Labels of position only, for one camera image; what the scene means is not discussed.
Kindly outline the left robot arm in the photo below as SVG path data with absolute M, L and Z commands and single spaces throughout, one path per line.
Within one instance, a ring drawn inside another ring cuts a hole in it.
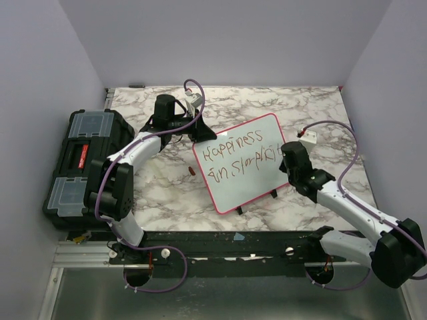
M 144 230 L 138 225 L 133 207 L 134 174 L 147 160 L 160 153 L 174 135 L 187 135 L 191 142 L 217 139 L 204 123 L 204 94 L 185 92 L 184 112 L 175 114 L 179 101 L 172 95 L 156 97 L 153 115 L 139 130 L 133 141 L 106 159 L 95 159 L 89 167 L 84 205 L 105 222 L 126 244 L 125 256 L 133 263 L 147 258 L 148 248 L 142 243 Z

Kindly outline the black whiteboard clip right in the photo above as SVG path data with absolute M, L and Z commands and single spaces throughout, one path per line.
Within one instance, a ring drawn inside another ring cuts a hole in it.
M 277 194 L 277 191 L 274 189 L 274 190 L 272 190 L 272 192 L 270 193 L 270 195 L 275 199 L 277 196 L 278 196 L 278 194 Z

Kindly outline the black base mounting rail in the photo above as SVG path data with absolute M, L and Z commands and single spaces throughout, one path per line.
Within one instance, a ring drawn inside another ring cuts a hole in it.
M 329 283 L 344 259 L 315 249 L 311 231 L 150 231 L 136 251 L 108 245 L 109 262 L 130 278 L 305 277 Z

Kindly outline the black plastic toolbox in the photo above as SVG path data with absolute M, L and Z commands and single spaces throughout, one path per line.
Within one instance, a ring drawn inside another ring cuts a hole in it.
M 56 229 L 105 227 L 83 203 L 89 167 L 93 159 L 106 159 L 124 148 L 134 135 L 133 127 L 117 111 L 81 109 L 71 114 L 42 208 Z

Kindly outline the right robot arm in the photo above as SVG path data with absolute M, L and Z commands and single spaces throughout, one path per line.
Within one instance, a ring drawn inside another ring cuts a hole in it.
M 338 214 L 361 233 L 352 236 L 332 227 L 318 229 L 307 244 L 308 256 L 322 261 L 341 257 L 369 268 L 383 284 L 397 289 L 426 266 L 426 250 L 419 225 L 399 220 L 346 191 L 336 178 L 312 166 L 299 141 L 284 143 L 280 171 L 296 191 Z

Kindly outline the pink framed whiteboard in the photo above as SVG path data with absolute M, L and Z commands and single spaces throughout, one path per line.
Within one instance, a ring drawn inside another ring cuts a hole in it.
M 285 137 L 274 113 L 217 133 L 192 150 L 215 210 L 220 214 L 272 194 L 288 183 L 280 171 Z

